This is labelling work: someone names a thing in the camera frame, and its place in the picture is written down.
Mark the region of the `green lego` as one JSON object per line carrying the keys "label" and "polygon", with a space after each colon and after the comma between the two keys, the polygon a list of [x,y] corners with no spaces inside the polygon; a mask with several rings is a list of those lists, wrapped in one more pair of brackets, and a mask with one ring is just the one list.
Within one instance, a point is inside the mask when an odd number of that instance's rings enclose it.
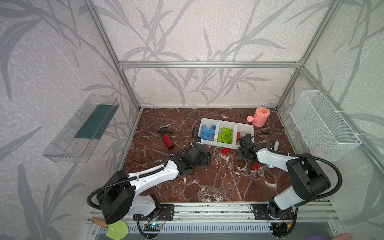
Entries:
{"label": "green lego", "polygon": [[228,128],[222,128],[222,132],[225,135],[232,135],[233,130],[232,129],[228,129]]}
{"label": "green lego", "polygon": [[223,134],[218,134],[218,140],[219,143],[223,142]]}
{"label": "green lego", "polygon": [[226,141],[227,144],[230,144],[230,145],[231,145],[232,142],[233,142],[233,138],[232,138],[231,135],[226,135],[225,138],[224,138],[224,140]]}
{"label": "green lego", "polygon": [[221,143],[227,143],[226,141],[226,135],[225,134],[221,134],[221,140],[220,140]]}

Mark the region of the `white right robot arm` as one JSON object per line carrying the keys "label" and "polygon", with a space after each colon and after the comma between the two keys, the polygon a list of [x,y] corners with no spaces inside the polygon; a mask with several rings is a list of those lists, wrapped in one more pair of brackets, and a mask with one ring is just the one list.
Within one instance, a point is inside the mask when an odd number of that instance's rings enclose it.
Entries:
{"label": "white right robot arm", "polygon": [[[286,210],[298,208],[306,203],[329,197],[341,188],[343,176],[333,163],[311,154],[283,153],[272,148],[257,146],[254,136],[246,134],[238,139],[238,158],[249,163],[272,165],[287,172],[291,186],[269,200],[267,212],[270,218],[280,219]],[[319,162],[331,167],[337,175],[337,183],[332,188],[331,181],[320,167]]]}

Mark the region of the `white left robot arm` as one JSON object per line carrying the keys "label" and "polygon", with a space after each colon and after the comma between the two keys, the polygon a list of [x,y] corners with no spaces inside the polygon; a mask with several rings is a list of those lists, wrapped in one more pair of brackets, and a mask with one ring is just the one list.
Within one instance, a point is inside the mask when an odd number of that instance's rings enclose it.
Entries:
{"label": "white left robot arm", "polygon": [[87,204],[103,213],[107,225],[126,215],[142,215],[154,219],[160,214],[161,204],[154,195],[143,196],[146,190],[163,182],[189,175],[199,166],[209,166],[211,154],[200,143],[198,128],[193,128],[193,142],[156,167],[126,174],[121,170],[113,174],[107,183],[87,197]]}

